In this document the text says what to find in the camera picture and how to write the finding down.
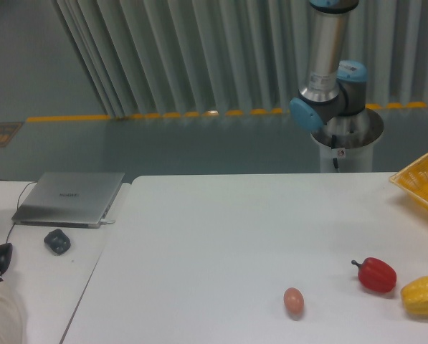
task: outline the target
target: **brown egg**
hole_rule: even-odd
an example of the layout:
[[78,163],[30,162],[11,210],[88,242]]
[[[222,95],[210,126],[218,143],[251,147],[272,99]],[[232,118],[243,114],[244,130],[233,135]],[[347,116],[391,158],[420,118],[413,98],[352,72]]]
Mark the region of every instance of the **brown egg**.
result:
[[303,299],[300,290],[295,288],[285,290],[284,305],[290,313],[299,315],[305,306],[305,300]]

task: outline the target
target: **computer mouse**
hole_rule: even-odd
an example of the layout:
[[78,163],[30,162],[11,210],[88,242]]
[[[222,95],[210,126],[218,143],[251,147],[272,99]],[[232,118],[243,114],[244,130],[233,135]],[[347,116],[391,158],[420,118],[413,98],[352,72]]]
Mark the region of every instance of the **computer mouse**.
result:
[[58,255],[65,253],[70,248],[70,239],[59,228],[51,231],[43,239],[44,243]]
[[11,243],[0,245],[0,273],[4,274],[8,270],[13,254],[13,245]]

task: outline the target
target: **pepper stem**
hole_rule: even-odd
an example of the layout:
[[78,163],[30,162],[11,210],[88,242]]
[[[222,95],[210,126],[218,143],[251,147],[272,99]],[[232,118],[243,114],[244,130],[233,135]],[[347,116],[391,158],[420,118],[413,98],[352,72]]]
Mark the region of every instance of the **pepper stem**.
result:
[[356,262],[355,260],[351,261],[352,265],[356,265],[359,269],[362,266],[361,264],[359,264],[358,262]]

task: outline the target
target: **plastic basket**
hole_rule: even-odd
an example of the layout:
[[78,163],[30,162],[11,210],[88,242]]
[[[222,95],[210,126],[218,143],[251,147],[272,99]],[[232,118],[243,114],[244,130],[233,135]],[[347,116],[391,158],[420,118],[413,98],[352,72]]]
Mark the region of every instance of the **plastic basket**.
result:
[[389,178],[428,210],[428,153]]

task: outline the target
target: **laptop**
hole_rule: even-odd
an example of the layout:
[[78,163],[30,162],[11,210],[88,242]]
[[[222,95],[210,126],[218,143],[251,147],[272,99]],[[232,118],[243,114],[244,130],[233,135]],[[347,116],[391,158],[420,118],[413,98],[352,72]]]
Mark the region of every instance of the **laptop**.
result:
[[15,224],[99,228],[124,173],[45,173],[13,215]]

